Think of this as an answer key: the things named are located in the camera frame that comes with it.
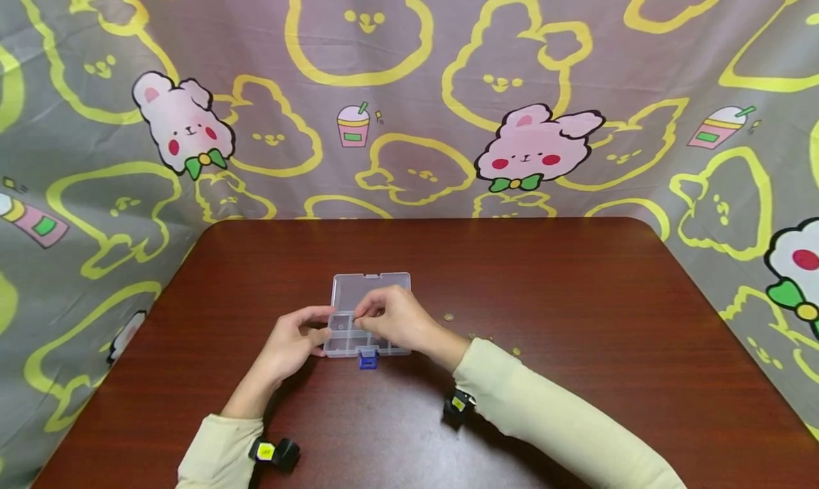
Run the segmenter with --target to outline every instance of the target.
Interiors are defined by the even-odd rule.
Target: left hand
[[[330,328],[310,328],[307,323],[327,323],[334,311],[332,306],[307,306],[280,316],[251,370],[220,414],[225,418],[261,418],[282,381],[295,374],[311,354],[326,355],[321,345],[330,338]]]

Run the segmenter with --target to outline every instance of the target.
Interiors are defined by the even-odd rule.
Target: pink cup illustration
[[[745,126],[748,115],[754,111],[756,107],[753,105],[745,108],[721,108],[705,118],[688,145],[696,146],[696,148],[717,149],[720,144],[726,142],[731,135]]]
[[[52,247],[68,231],[63,221],[5,193],[0,193],[0,217],[43,247]]]
[[[367,145],[367,133],[370,131],[370,113],[367,102],[360,106],[350,105],[338,113],[338,135],[343,148],[361,148]]]

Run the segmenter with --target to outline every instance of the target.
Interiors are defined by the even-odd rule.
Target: clear plastic organizer box
[[[384,274],[336,274],[333,278],[333,297],[330,304],[336,312],[330,316],[328,327],[332,335],[324,343],[328,358],[357,358],[359,355],[407,355],[408,349],[395,347],[372,333],[355,327],[353,312],[370,290],[397,284],[410,288],[410,273],[385,272]]]

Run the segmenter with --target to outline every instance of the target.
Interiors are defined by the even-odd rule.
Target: gray fabric backdrop
[[[2,488],[241,217],[646,221],[819,435],[819,0],[0,0],[0,71]]]

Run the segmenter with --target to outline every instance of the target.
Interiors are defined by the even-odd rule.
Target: pink bunny illustration
[[[149,71],[136,79],[131,95],[163,163],[177,175],[187,171],[196,180],[204,166],[227,169],[236,134],[210,110],[210,91],[194,79],[174,86],[167,76]]]
[[[496,138],[475,160],[478,177],[492,182],[490,192],[532,191],[572,172],[592,152],[589,135],[606,121],[598,111],[551,118],[544,103],[507,113]]]

